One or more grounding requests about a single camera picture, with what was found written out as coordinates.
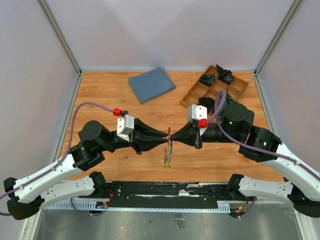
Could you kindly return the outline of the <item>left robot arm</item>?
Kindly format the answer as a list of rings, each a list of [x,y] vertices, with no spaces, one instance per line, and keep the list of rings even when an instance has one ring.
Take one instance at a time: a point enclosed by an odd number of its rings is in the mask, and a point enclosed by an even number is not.
[[[117,120],[117,129],[110,131],[100,122],[87,122],[78,133],[79,143],[57,161],[30,176],[4,180],[7,215],[23,220],[42,208],[61,200],[76,197],[101,198],[108,186],[101,172],[94,171],[79,180],[67,178],[83,173],[105,160],[105,151],[133,148],[137,154],[167,143],[167,133],[144,124],[138,118],[125,115]]]

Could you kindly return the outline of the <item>metal key organizer red handle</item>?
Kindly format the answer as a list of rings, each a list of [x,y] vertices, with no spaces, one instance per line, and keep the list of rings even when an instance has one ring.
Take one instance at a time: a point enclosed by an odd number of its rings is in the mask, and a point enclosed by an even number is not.
[[[168,136],[167,136],[167,145],[164,149],[164,167],[165,168],[170,168],[171,167],[171,163],[172,163],[172,152],[173,152],[173,143],[171,140],[171,128],[168,127]]]

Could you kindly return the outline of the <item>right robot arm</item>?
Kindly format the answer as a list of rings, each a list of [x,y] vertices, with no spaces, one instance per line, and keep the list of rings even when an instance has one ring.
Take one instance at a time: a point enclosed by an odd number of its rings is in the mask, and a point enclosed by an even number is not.
[[[245,158],[267,165],[284,177],[284,182],[258,180],[233,174],[226,186],[232,200],[264,198],[288,203],[308,217],[320,216],[320,174],[294,155],[270,130],[253,124],[254,112],[243,104],[230,103],[222,111],[222,121],[188,122],[172,134],[172,141],[196,149],[203,143],[235,143]]]

